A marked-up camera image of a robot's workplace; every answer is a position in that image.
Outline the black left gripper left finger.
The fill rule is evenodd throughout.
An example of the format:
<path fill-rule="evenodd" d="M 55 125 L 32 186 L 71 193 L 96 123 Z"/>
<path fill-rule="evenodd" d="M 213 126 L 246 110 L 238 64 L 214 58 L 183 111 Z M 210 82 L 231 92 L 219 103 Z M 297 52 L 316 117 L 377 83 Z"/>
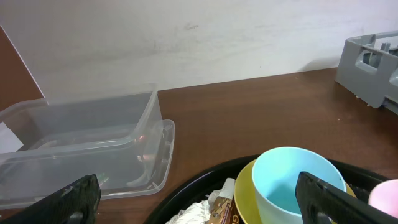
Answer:
<path fill-rule="evenodd" d="M 94 224 L 100 199 L 101 189 L 97 176 L 90 174 L 2 220 L 1 223 Z"/>

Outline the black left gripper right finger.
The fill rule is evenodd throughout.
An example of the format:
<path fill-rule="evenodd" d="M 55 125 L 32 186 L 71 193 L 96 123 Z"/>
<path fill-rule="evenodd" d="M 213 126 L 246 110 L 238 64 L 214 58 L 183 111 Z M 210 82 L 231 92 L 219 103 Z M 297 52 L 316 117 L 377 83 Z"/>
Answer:
<path fill-rule="evenodd" d="M 301 172 L 295 196 L 304 224 L 397 224 L 397 218 L 388 215 L 318 177 Z"/>

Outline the light blue cup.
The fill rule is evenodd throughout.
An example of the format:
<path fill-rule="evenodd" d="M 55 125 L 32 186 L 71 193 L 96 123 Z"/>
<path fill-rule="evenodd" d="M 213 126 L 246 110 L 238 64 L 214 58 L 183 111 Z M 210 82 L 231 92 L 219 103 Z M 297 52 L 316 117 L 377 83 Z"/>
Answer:
<path fill-rule="evenodd" d="M 346 191 L 338 169 L 323 156 L 299 147 L 277 147 L 262 153 L 252 168 L 252 182 L 261 222 L 302 224 L 295 197 L 299 173 L 308 172 Z"/>

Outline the pink cup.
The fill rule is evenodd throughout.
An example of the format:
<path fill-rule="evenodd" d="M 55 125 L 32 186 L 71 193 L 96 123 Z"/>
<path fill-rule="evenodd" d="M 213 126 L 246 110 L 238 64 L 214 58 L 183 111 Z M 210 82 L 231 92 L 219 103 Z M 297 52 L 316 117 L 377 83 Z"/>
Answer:
<path fill-rule="evenodd" d="M 395 218 L 398 217 L 398 180 L 382 182 L 372 189 L 368 204 Z"/>

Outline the yellow bowl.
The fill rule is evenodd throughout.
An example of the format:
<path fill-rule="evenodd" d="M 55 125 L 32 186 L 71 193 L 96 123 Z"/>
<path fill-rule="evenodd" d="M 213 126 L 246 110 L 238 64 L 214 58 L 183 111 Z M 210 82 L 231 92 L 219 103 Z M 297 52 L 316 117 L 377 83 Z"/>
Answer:
<path fill-rule="evenodd" d="M 252 182 L 252 168 L 256 160 L 250 162 L 239 173 L 234 189 L 234 200 L 238 212 L 246 223 L 263 223 L 259 215 L 256 202 L 255 189 Z M 346 185 L 346 193 L 353 195 L 349 186 Z"/>

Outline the gold snack wrapper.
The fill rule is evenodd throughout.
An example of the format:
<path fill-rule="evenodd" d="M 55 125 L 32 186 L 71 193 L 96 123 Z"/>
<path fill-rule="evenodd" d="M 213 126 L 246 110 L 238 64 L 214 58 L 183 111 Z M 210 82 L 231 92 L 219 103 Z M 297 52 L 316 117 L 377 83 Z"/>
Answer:
<path fill-rule="evenodd" d="M 243 224 L 234 198 L 217 197 L 206 224 Z"/>

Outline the white napkin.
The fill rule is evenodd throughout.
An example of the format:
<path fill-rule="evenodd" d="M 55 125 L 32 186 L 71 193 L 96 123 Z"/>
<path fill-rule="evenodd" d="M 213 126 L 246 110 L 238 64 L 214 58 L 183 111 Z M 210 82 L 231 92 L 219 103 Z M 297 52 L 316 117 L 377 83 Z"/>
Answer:
<path fill-rule="evenodd" d="M 186 210 L 179 211 L 166 224 L 206 224 L 217 197 L 234 198 L 235 183 L 235 179 L 227 178 L 221 190 L 214 190 L 207 200 L 193 203 Z"/>

